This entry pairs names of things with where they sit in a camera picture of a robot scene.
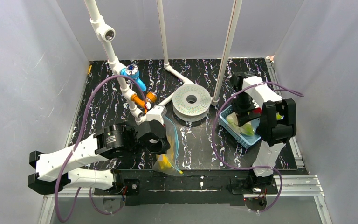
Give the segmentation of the yellow banana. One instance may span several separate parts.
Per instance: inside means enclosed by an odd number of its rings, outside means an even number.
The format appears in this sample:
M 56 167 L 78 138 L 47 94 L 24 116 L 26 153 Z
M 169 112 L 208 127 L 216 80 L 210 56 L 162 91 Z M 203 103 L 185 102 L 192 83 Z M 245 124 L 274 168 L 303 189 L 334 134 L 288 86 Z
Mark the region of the yellow banana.
M 165 170 L 172 168 L 173 155 L 172 154 L 162 154 L 157 155 L 157 169 Z

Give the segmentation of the clear zip top bag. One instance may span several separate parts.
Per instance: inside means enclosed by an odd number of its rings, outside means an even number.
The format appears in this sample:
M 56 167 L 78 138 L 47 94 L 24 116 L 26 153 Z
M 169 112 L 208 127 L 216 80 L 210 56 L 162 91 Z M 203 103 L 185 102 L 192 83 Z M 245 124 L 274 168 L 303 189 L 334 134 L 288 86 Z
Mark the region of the clear zip top bag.
M 157 169 L 157 161 L 156 161 L 152 167 L 152 170 L 171 176 L 183 176 L 184 175 L 183 171 L 180 170 L 180 168 L 176 164 L 178 153 L 179 153 L 179 139 L 178 139 L 176 126 L 167 116 L 164 116 L 164 124 L 166 127 L 167 140 L 168 143 L 170 144 L 170 148 L 167 150 L 166 154 L 173 155 L 173 162 L 172 162 L 173 167 L 170 169 L 159 170 Z

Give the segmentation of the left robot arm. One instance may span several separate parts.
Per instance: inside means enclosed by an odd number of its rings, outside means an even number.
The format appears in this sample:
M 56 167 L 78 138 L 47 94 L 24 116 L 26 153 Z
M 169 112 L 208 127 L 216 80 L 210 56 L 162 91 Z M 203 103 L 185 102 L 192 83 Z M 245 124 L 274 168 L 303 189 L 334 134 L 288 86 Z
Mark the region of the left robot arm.
M 126 183 L 118 169 L 91 170 L 84 166 L 135 155 L 142 149 L 161 155 L 170 147 L 166 125 L 160 121 L 145 121 L 134 126 L 127 122 L 113 124 L 59 151 L 31 152 L 29 164 L 35 173 L 28 176 L 27 186 L 40 195 L 65 188 L 95 188 L 119 194 Z

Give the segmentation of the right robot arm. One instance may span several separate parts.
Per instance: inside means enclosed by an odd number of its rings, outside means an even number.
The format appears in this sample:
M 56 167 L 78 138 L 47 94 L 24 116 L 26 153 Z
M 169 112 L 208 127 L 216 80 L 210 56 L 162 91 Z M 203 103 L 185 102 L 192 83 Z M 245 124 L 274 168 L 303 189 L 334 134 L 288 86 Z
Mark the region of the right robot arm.
M 273 181 L 273 167 L 279 153 L 296 134 L 296 104 L 293 99 L 285 99 L 275 93 L 255 73 L 235 72 L 230 83 L 238 93 L 232 100 L 232 106 L 240 109 L 241 116 L 254 104 L 261 110 L 255 131 L 261 137 L 261 145 L 246 186 L 263 190 Z

